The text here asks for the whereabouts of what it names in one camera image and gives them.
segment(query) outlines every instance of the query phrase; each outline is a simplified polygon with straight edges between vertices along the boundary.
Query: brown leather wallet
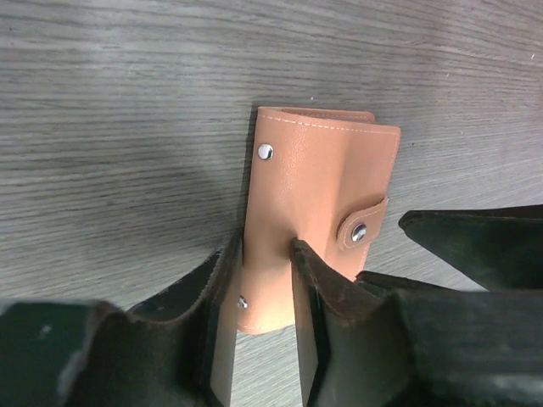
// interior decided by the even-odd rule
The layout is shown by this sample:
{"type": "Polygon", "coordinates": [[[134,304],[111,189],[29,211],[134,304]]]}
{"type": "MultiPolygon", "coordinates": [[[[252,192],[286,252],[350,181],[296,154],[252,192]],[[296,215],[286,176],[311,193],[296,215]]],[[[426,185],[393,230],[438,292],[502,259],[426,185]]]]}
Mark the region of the brown leather wallet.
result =
{"type": "Polygon", "coordinates": [[[294,323],[289,248],[307,241],[354,280],[379,234],[400,128],[373,114],[259,108],[244,234],[238,329],[294,323]]]}

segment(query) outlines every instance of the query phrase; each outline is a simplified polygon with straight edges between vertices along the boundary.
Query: leather wallet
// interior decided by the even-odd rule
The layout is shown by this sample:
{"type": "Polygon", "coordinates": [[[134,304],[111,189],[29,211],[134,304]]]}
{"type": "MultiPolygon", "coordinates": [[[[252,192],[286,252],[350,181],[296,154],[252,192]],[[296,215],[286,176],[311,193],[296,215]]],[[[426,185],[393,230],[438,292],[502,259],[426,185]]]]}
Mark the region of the leather wallet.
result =
{"type": "Polygon", "coordinates": [[[368,112],[258,109],[240,331],[265,333],[294,323],[294,237],[355,279],[379,234],[399,143],[400,128],[377,125],[368,112]]]}

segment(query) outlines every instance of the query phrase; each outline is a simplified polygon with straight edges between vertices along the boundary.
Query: metal rivet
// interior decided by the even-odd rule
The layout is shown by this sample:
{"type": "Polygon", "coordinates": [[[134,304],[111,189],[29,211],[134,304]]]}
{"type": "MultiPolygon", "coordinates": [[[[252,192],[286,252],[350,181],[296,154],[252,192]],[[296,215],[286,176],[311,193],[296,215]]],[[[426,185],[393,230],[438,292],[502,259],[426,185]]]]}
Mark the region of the metal rivet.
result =
{"type": "Polygon", "coordinates": [[[238,307],[243,309],[247,309],[247,307],[249,307],[249,305],[247,304],[247,300],[242,296],[239,296],[238,307]]]}
{"type": "Polygon", "coordinates": [[[362,240],[362,238],[366,235],[366,225],[363,223],[360,223],[360,225],[356,226],[353,229],[352,235],[350,237],[353,239],[353,242],[358,242],[359,240],[362,240]]]}
{"type": "Polygon", "coordinates": [[[270,144],[261,144],[258,147],[258,156],[261,159],[270,159],[273,157],[273,147],[270,144]]]}

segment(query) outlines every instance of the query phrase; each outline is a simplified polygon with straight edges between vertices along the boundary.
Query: robotic claw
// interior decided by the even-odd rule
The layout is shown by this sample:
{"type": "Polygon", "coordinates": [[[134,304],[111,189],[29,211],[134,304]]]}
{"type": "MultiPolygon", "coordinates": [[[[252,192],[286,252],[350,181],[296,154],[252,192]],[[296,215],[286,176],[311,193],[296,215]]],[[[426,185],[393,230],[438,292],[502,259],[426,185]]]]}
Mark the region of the robotic claw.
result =
{"type": "MultiPolygon", "coordinates": [[[[489,291],[351,282],[294,240],[304,406],[543,405],[543,205],[412,211],[400,227],[489,291]]],[[[228,406],[241,267],[237,233],[128,312],[4,302],[0,405],[228,406]]]]}

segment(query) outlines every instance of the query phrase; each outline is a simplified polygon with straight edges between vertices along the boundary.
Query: wood grain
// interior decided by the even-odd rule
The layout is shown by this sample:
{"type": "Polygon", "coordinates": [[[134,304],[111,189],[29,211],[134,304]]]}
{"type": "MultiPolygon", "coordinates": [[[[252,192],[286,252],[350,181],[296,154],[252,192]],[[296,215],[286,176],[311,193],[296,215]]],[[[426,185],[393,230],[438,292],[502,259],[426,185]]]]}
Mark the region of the wood grain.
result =
{"type": "MultiPolygon", "coordinates": [[[[474,287],[396,223],[542,202],[542,23],[535,0],[2,1],[0,295],[126,307],[190,270],[243,224],[264,104],[399,125],[367,268],[474,287]]],[[[240,334],[232,405],[299,403],[294,329],[240,334]]]]}

